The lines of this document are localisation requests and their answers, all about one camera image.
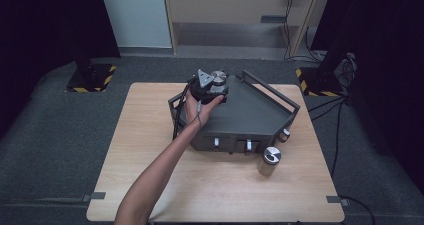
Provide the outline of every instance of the cylindrical container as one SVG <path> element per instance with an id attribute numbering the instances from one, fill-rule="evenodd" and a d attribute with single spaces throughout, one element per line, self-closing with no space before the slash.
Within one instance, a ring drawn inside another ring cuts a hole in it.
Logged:
<path id="1" fill-rule="evenodd" d="M 276 147 L 267 147 L 259 158 L 258 172 L 262 176 L 270 176 L 281 160 L 281 152 Z"/>

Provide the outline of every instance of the black device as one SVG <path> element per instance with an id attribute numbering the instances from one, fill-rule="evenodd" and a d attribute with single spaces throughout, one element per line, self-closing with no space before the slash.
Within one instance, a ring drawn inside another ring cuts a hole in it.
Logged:
<path id="1" fill-rule="evenodd" d="M 226 76 L 225 83 L 231 92 L 227 94 L 226 103 L 212 111 L 208 123 L 193 138 L 191 145 L 196 150 L 262 153 L 274 146 L 277 139 L 285 142 L 289 138 L 299 105 L 248 71 L 243 71 L 242 76 Z M 270 92 L 274 98 L 262 90 Z M 174 105 L 182 96 L 178 94 L 168 101 L 178 129 L 190 122 L 185 119 L 184 106 Z"/>
<path id="2" fill-rule="evenodd" d="M 219 95 L 226 96 L 228 94 L 226 80 L 227 74 L 223 70 L 207 74 L 199 69 L 197 77 L 194 77 L 194 81 L 190 85 L 191 95 L 202 104 L 208 104 Z"/>

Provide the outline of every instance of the white wall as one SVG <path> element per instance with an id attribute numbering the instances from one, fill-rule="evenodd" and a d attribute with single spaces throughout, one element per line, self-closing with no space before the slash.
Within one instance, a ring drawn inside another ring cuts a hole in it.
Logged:
<path id="1" fill-rule="evenodd" d="M 172 47 L 165 0 L 104 1 L 118 47 Z"/>

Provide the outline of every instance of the table top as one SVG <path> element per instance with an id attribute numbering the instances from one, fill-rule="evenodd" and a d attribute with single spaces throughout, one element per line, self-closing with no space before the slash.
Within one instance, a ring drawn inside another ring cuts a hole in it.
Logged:
<path id="1" fill-rule="evenodd" d="M 132 84 L 87 218 L 113 221 L 124 195 L 139 174 L 171 142 L 168 99 L 182 83 Z M 155 222 L 340 222 L 337 196 L 299 87 L 271 85 L 301 106 L 291 137 L 275 146 L 282 158 L 270 177 L 257 171 L 259 154 L 200 152 L 189 146 L 157 202 Z"/>

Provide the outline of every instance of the black metal case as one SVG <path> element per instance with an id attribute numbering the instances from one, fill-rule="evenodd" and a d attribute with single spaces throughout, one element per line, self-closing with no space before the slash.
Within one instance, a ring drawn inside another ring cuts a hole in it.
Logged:
<path id="1" fill-rule="evenodd" d="M 291 109 L 281 105 L 254 84 L 264 87 Z M 274 146 L 276 139 L 282 135 L 287 136 L 285 133 L 293 123 L 299 105 L 247 71 L 243 71 L 241 77 L 229 76 L 227 85 L 229 93 L 226 103 L 212 111 L 208 123 L 192 140 L 191 145 L 196 150 L 262 153 L 265 148 Z M 174 103 L 181 95 L 168 101 L 172 118 L 176 114 Z M 186 123 L 185 111 L 182 109 L 180 126 L 184 127 Z"/>

